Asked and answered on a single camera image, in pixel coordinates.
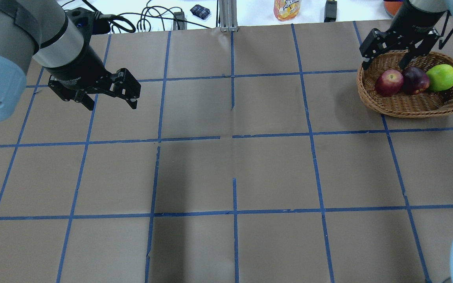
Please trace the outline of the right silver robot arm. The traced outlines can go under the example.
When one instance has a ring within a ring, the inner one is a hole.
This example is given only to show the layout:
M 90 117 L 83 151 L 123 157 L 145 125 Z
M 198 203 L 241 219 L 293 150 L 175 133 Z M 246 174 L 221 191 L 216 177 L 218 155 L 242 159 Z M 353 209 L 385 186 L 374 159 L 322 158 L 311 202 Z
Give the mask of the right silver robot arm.
M 444 47 L 448 37 L 437 32 L 435 25 L 446 14 L 453 17 L 453 0 L 404 0 L 394 14 L 385 32 L 372 29 L 360 45 L 363 71 L 367 71 L 377 58 L 385 53 L 406 50 L 399 67 L 405 69 L 419 56 L 427 56 L 435 46 Z M 445 280 L 453 283 L 453 242 L 450 256 L 451 276 Z

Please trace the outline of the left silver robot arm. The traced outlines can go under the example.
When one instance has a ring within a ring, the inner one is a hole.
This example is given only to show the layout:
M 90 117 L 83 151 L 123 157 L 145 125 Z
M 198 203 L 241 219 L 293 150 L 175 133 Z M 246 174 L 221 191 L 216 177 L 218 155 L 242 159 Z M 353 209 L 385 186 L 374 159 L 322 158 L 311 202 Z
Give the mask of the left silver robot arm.
M 126 68 L 108 72 L 90 46 L 124 20 L 94 8 L 65 11 L 55 0 L 0 0 L 0 122 L 14 113 L 31 61 L 50 73 L 48 87 L 63 101 L 92 111 L 90 95 L 105 94 L 136 109 L 140 83 Z

